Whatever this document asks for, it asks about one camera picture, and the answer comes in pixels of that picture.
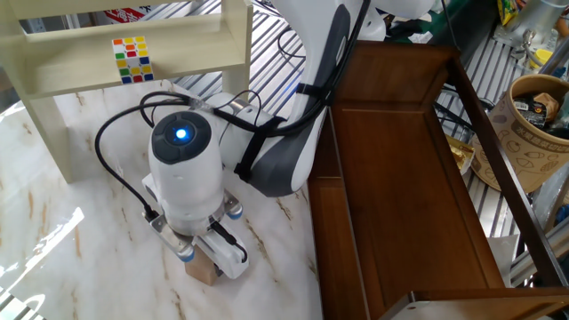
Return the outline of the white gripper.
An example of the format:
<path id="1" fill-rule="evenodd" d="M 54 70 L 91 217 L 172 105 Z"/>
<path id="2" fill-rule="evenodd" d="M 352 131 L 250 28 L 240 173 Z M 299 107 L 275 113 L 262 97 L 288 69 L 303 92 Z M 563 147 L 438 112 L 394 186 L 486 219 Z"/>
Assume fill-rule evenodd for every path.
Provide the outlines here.
<path id="1" fill-rule="evenodd" d="M 244 243 L 222 221 L 214 222 L 205 235 L 195 238 L 194 243 L 214 263 L 216 276 L 225 274 L 230 279 L 236 279 L 249 266 L 249 256 Z"/>

